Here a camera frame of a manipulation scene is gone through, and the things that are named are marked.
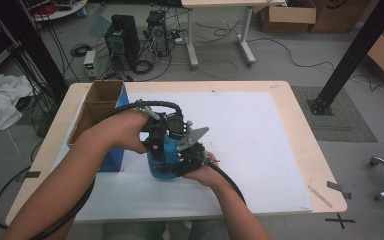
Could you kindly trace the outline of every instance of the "metal post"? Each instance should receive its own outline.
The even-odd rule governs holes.
[[[316,99],[309,100],[311,112],[323,115],[330,109],[335,97],[344,87],[363,57],[384,31],[384,1],[379,1],[360,32],[351,43],[338,67],[333,71],[328,82]]]

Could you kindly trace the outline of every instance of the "person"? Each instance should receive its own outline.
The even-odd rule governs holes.
[[[3,239],[33,238],[69,212],[89,188],[109,149],[118,147],[146,153],[139,133],[147,121],[148,115],[131,109],[84,131],[17,213]],[[184,177],[195,179],[214,192],[230,239],[270,239],[235,190],[213,169],[203,166]],[[73,221],[74,218],[47,239],[64,239]]]

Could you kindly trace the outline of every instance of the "wooden table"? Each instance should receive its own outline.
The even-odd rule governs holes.
[[[308,194],[313,204],[312,213],[343,212],[347,204],[342,193],[327,187],[335,178],[317,141],[298,105],[288,83],[283,81],[227,81],[227,82],[147,82],[125,83],[130,93],[209,91],[266,91],[270,92],[290,147],[297,161]],[[6,218],[11,223],[22,205],[31,196],[49,171],[60,151],[82,97],[91,84],[74,84],[70,87],[48,135],[40,148],[30,171],[40,171],[39,178],[25,179]]]
[[[193,31],[193,8],[201,7],[235,7],[235,6],[245,6],[245,15],[243,20],[242,34],[237,35],[239,40],[239,46],[244,52],[248,65],[255,63],[255,57],[249,49],[248,43],[246,42],[246,37],[249,29],[249,22],[251,21],[252,9],[255,6],[269,6],[269,5],[279,5],[285,3],[284,0],[182,0],[182,5],[185,8],[188,8],[188,37],[186,39],[186,47],[189,54],[189,60],[191,63],[191,68],[198,67],[198,59],[195,53],[195,47],[192,40],[192,31]]]

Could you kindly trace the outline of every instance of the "floor mat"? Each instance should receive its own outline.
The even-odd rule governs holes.
[[[377,142],[358,109],[345,89],[342,89],[331,105],[333,115],[313,115],[307,99],[314,99],[321,87],[291,87],[304,112],[305,118],[318,141]]]

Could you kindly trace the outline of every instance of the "desk leg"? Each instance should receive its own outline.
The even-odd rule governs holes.
[[[254,55],[252,54],[251,50],[249,49],[248,43],[246,42],[246,35],[248,34],[249,22],[251,21],[251,16],[252,16],[252,7],[247,7],[245,11],[244,27],[242,29],[242,35],[238,35],[239,45],[241,46],[242,50],[244,51],[248,59],[248,65],[251,65],[256,62]]]
[[[198,67],[198,58],[196,57],[195,48],[192,42],[192,8],[188,9],[188,37],[186,38],[186,47],[188,49],[189,59],[191,62],[191,68]]]

